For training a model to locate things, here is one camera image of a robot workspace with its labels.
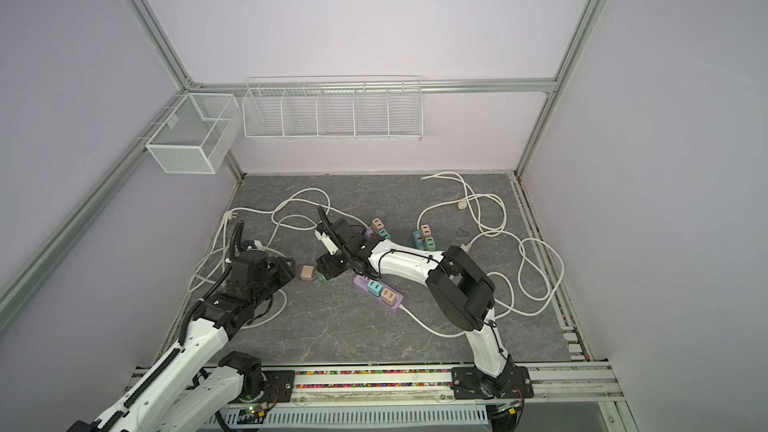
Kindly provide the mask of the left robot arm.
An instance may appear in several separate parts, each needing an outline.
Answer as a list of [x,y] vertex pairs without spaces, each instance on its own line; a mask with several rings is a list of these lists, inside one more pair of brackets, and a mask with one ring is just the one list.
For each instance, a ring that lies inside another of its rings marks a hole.
[[196,431],[233,401],[277,401],[259,358],[230,352],[211,371],[209,360],[295,277],[292,258],[234,249],[225,272],[188,310],[176,341],[143,377],[91,421],[73,431]]

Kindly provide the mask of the pink plug lower purple strip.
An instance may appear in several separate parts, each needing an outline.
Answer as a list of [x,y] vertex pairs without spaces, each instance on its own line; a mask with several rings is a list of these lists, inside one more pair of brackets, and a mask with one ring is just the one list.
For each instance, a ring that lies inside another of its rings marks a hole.
[[380,294],[380,299],[387,306],[395,307],[400,299],[400,295],[392,289],[384,288]]

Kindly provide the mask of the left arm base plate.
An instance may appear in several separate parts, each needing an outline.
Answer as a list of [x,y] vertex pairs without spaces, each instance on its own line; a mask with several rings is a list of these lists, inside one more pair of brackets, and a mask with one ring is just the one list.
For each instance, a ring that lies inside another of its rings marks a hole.
[[296,373],[289,369],[266,370],[262,372],[261,389],[258,392],[245,393],[238,398],[240,403],[254,404],[287,403],[294,390]]

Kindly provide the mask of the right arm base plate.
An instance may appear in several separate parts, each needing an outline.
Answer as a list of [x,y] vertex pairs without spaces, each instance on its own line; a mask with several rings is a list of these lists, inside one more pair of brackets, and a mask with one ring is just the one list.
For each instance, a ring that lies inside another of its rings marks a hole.
[[450,372],[451,389],[459,400],[534,397],[532,379],[526,367],[507,363],[498,377],[491,377],[475,366],[453,367]]

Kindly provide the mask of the teal power strip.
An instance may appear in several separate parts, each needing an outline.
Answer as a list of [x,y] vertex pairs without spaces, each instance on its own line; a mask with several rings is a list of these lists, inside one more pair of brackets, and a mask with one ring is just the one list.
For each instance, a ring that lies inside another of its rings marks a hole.
[[419,250],[426,249],[426,245],[420,231],[413,232],[413,243],[414,243],[414,246]]

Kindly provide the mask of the pink plug purple strip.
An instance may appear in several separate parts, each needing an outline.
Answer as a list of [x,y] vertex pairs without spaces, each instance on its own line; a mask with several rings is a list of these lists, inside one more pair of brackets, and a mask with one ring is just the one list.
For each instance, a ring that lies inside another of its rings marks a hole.
[[371,223],[371,226],[376,233],[379,233],[385,229],[384,224],[380,218],[374,218]]
[[387,306],[395,307],[400,299],[400,295],[392,289],[384,288],[380,294],[380,299]]

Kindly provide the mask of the small white mesh basket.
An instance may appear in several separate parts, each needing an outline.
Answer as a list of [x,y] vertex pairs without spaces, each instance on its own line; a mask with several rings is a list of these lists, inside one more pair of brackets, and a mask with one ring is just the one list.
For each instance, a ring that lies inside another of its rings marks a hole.
[[168,174],[214,175],[242,127],[233,94],[187,93],[145,148]]

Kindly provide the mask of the pink plug upper purple strip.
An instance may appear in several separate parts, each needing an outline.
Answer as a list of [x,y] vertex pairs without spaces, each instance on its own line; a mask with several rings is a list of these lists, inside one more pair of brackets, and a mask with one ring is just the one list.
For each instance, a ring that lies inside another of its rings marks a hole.
[[385,229],[384,224],[380,218],[374,218],[371,223],[371,226],[376,233],[379,233]]

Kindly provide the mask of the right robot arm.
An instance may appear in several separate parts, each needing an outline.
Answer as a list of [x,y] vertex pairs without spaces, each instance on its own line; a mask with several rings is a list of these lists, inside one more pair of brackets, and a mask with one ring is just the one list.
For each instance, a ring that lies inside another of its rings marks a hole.
[[462,248],[439,252],[401,246],[367,235],[344,219],[332,222],[323,209],[318,214],[315,236],[327,249],[316,262],[319,278],[330,280],[351,270],[369,284],[392,275],[426,286],[443,315],[463,331],[473,353],[478,385],[458,388],[484,399],[512,389],[514,362],[498,334],[495,285]]

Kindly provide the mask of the purple power strip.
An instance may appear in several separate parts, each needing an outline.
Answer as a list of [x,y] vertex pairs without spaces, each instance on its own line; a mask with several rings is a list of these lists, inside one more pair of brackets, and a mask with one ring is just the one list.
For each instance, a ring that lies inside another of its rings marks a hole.
[[389,285],[364,276],[356,275],[353,284],[366,296],[391,310],[398,310],[403,295]]
[[364,233],[364,235],[365,235],[366,237],[373,237],[373,236],[376,236],[376,237],[380,237],[380,238],[383,238],[383,237],[381,237],[381,236],[380,236],[378,233],[376,233],[376,232],[375,232],[375,231],[372,229],[372,227],[367,227],[367,228],[366,228],[366,230],[365,230],[365,233]]

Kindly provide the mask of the aluminium frame rail front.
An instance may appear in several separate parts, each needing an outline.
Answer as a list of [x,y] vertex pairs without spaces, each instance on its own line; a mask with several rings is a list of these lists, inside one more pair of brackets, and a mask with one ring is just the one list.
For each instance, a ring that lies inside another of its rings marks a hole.
[[625,396],[611,368],[605,362],[518,364],[532,379],[530,399],[459,400],[451,389],[453,367],[465,364],[316,366],[275,368],[294,370],[296,378],[287,403],[244,404],[238,400],[223,409],[248,408],[254,415],[277,406],[292,407],[376,407],[378,405],[429,405],[468,402],[473,404],[518,405],[536,402],[618,402]]

